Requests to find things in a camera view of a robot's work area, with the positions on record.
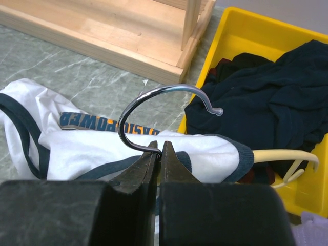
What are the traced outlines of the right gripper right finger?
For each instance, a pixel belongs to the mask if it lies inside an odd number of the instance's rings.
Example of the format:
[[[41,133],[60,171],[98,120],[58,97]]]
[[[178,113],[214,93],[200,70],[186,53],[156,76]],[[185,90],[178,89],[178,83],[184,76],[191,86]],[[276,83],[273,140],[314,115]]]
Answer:
[[[160,183],[169,182],[200,183],[177,158],[172,143],[165,141],[161,158]]]

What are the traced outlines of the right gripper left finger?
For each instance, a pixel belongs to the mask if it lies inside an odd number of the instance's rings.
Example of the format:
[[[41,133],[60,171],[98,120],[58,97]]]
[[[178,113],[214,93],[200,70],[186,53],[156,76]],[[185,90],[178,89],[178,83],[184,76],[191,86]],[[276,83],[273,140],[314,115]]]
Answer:
[[[144,152],[142,156],[121,174],[108,182],[116,192],[134,194],[139,190],[156,191],[159,166],[158,154]]]

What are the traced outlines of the white tank top navy trim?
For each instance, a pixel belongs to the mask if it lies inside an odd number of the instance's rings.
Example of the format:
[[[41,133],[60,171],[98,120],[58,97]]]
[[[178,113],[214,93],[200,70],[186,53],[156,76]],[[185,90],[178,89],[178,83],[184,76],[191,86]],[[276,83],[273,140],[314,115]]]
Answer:
[[[1,124],[24,179],[111,179],[141,156],[120,140],[115,123],[26,78],[1,90]],[[159,148],[170,141],[182,164],[205,183],[237,182],[254,164],[249,147],[220,135],[138,131],[128,139],[143,146],[156,141]]]

